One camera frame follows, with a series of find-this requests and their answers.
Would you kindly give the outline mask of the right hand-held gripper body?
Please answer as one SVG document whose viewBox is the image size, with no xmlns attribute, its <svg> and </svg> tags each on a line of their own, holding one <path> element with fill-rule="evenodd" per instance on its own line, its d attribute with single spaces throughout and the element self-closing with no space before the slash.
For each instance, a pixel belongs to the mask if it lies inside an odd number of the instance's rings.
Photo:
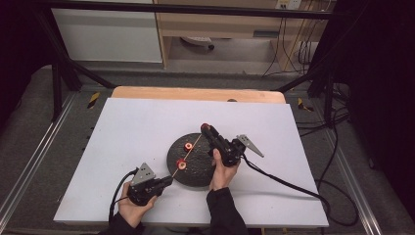
<svg viewBox="0 0 415 235">
<path fill-rule="evenodd" d="M 246 149 L 250 149 L 262 158 L 264 157 L 254 142 L 245 134 L 237 135 L 232 141 L 218 135 L 212 139 L 211 145 L 213 149 L 219 151 L 222 163 L 228 167 L 236 165 L 245 155 Z"/>
</svg>

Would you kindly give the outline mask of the black metal frame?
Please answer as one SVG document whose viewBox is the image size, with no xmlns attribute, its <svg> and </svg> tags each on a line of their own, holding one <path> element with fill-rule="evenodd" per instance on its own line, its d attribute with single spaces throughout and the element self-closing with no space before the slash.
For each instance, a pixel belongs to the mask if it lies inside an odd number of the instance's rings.
<svg viewBox="0 0 415 235">
<path fill-rule="evenodd" d="M 45 18 L 46 10 L 71 9 L 71 10 L 93 10 L 93 11 L 116 11 L 116 12 L 143 12 L 143 13 L 163 13 L 163 14 L 183 14 L 183 15 L 218 15 L 218 16 L 238 16 L 238 17 L 263 17 L 280 19 L 312 19 L 312 20 L 345 20 L 346 14 L 330 12 L 311 12 L 299 10 L 267 10 L 260 8 L 241 8 L 241 7 L 219 7 L 219 6 L 195 6 L 195 5 L 174 5 L 174 4 L 154 4 L 154 3 L 122 3 L 122 2 L 102 2 L 102 1 L 74 1 L 74 0 L 31 0 L 27 6 L 32 11 L 39 27 L 51 45 L 54 62 L 53 81 L 56 118 L 60 111 L 61 89 L 59 86 L 60 78 L 64 80 L 68 88 L 78 91 L 82 87 L 76 72 L 79 71 L 98 82 L 106 88 L 116 88 L 116 85 L 106 81 L 101 76 L 88 70 L 84 66 L 75 62 L 64 48 L 64 44 L 58 39 L 59 32 L 54 30 L 50 21 Z"/>
</svg>

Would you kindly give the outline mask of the dark curtain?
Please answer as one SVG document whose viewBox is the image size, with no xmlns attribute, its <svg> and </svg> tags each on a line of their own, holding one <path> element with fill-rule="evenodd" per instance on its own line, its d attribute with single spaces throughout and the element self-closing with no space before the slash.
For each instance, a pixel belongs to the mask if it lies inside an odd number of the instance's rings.
<svg viewBox="0 0 415 235">
<path fill-rule="evenodd" d="M 415 0 L 370 0 L 337 79 L 370 156 L 415 217 Z"/>
<path fill-rule="evenodd" d="M 51 64 L 25 1 L 0 0 L 0 128 L 24 94 L 31 76 Z"/>
</svg>

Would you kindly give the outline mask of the person's left hand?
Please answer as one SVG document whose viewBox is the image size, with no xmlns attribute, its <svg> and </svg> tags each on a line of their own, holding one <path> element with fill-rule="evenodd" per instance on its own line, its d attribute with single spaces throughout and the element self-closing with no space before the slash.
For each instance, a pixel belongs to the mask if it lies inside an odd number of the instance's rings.
<svg viewBox="0 0 415 235">
<path fill-rule="evenodd" d="M 157 198 L 157 196 L 152 197 L 146 206 L 141 207 L 133 204 L 127 197 L 127 191 L 124 190 L 118 202 L 118 212 L 131 227 L 136 228 L 145 213 L 154 206 Z"/>
</svg>

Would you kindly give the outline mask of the white board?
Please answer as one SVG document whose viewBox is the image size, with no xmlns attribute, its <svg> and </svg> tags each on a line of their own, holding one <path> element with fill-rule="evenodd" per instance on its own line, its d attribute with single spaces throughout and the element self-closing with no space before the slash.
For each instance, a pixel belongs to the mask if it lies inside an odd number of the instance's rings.
<svg viewBox="0 0 415 235">
<path fill-rule="evenodd" d="M 230 184 L 247 226 L 327 226 L 289 105 L 121 98 L 107 100 L 55 221 L 106 222 L 121 178 L 142 163 L 157 176 L 167 176 L 170 146 L 198 132 L 203 123 L 227 139 L 247 135 L 264 155 L 247 151 L 249 161 L 261 171 L 240 164 Z"/>
</svg>

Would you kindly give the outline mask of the white wall socket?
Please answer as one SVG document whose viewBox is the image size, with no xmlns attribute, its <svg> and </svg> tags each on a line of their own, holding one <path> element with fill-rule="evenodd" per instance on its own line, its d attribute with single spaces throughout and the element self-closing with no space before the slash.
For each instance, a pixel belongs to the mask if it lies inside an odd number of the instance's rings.
<svg viewBox="0 0 415 235">
<path fill-rule="evenodd" d="M 276 8 L 282 10 L 297 10 L 301 0 L 277 0 Z"/>
</svg>

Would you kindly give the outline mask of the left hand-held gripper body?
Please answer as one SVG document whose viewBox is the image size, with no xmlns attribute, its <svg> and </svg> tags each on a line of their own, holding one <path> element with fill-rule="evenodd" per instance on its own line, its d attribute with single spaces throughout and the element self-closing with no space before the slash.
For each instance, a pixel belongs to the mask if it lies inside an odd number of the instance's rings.
<svg viewBox="0 0 415 235">
<path fill-rule="evenodd" d="M 142 163 L 130 182 L 127 196 L 133 204 L 144 207 L 154 196 L 159 196 L 162 189 L 162 180 L 156 178 L 146 163 Z"/>
</svg>

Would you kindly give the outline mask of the wooden shelf unit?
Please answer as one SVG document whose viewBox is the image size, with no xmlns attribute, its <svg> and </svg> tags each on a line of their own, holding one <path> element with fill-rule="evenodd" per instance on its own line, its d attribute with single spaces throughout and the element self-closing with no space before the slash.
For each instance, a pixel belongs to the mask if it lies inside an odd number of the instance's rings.
<svg viewBox="0 0 415 235">
<path fill-rule="evenodd" d="M 153 0 L 156 4 L 276 8 L 277 0 Z M 320 0 L 301 0 L 298 10 L 318 11 L 327 5 Z M 320 41 L 327 25 L 325 20 L 272 19 L 218 15 L 183 15 L 157 13 L 160 37 L 213 37 L 268 39 L 277 53 L 283 71 L 294 67 L 295 52 L 301 44 L 314 45 Z"/>
</svg>

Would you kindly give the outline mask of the thin wooden skewer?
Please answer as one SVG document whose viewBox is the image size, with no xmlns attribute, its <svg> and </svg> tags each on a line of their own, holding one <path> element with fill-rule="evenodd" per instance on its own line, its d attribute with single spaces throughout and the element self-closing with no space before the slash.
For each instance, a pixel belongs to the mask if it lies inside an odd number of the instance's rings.
<svg viewBox="0 0 415 235">
<path fill-rule="evenodd" d="M 199 142 L 199 140 L 200 140 L 201 137 L 202 137 L 202 135 L 199 135 L 194 143 L 187 142 L 185 144 L 186 155 L 185 155 L 184 158 L 181 158 L 181 159 L 179 159 L 176 162 L 176 170 L 172 173 L 172 177 L 175 177 L 175 175 L 177 174 L 177 172 L 179 170 L 184 170 L 186 168 L 186 166 L 187 166 L 187 158 L 192 153 L 192 151 L 196 147 L 196 145 Z"/>
</svg>

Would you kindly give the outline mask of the round black plate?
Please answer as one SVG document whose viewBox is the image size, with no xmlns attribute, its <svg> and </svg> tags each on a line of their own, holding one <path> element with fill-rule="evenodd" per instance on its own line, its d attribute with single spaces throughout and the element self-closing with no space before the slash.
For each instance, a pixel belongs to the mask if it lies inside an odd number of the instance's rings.
<svg viewBox="0 0 415 235">
<path fill-rule="evenodd" d="M 166 156 L 166 165 L 169 172 L 176 170 L 176 162 L 184 158 L 186 151 L 184 145 L 187 142 L 194 143 L 201 133 L 190 133 L 178 138 L 169 148 Z M 212 165 L 212 151 L 206 138 L 202 135 L 196 147 L 187 158 L 187 167 L 179 170 L 175 177 L 179 183 L 193 188 L 203 188 L 210 185 L 214 166 Z"/>
</svg>

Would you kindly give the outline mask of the person's right hand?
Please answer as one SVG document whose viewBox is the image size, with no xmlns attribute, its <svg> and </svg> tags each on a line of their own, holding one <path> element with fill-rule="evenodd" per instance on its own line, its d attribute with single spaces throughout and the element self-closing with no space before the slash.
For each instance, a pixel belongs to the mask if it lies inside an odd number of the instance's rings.
<svg viewBox="0 0 415 235">
<path fill-rule="evenodd" d="M 217 191 L 229 186 L 230 182 L 237 174 L 239 164 L 233 166 L 225 166 L 222 162 L 220 152 L 217 149 L 214 149 L 212 153 L 212 165 L 214 166 L 214 173 L 209 185 L 209 189 Z"/>
</svg>

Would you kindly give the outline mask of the aluminium floor rail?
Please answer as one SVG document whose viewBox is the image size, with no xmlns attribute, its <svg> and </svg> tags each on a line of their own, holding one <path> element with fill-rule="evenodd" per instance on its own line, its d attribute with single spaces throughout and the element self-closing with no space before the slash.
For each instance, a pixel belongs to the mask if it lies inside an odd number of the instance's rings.
<svg viewBox="0 0 415 235">
<path fill-rule="evenodd" d="M 69 111 L 73 105 L 74 99 L 77 97 L 77 95 L 77 92 L 70 92 L 70 94 L 64 101 L 62 112 L 58 115 L 57 119 L 52 121 L 51 124 L 48 126 L 47 131 L 45 132 L 41 141 L 37 145 L 35 151 L 31 155 L 28 163 L 23 169 L 23 172 L 19 176 L 17 182 L 15 183 L 11 192 L 7 196 L 5 202 L 0 207 L 0 231 L 5 229 L 9 220 L 11 219 L 35 172 L 41 165 L 56 135 L 58 134 L 63 123 L 65 122 L 69 114 Z"/>
<path fill-rule="evenodd" d="M 356 204 L 360 221 L 366 231 L 366 234 L 383 235 L 378 220 L 370 208 L 363 190 L 358 183 L 357 177 L 348 164 L 340 143 L 337 142 L 338 137 L 336 136 L 335 131 L 333 129 L 326 129 L 325 134 L 331 147 L 334 149 L 334 159 L 337 162 L 337 166 L 345 182 L 346 188 Z"/>
</svg>

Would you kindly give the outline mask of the white cabinet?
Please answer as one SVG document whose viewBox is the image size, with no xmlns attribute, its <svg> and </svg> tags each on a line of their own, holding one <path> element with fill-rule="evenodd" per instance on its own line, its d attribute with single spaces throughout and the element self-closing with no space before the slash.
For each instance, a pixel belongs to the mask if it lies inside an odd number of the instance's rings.
<svg viewBox="0 0 415 235">
<path fill-rule="evenodd" d="M 154 14 L 65 9 L 52 12 L 74 60 L 162 61 Z"/>
</svg>

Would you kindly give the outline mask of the white power strip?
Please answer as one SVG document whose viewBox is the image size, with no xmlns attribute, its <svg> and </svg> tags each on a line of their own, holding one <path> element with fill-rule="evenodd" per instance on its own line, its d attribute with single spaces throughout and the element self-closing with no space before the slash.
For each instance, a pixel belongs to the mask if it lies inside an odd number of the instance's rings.
<svg viewBox="0 0 415 235">
<path fill-rule="evenodd" d="M 182 40 L 196 46 L 208 48 L 209 50 L 214 49 L 214 45 L 209 37 L 182 37 Z"/>
</svg>

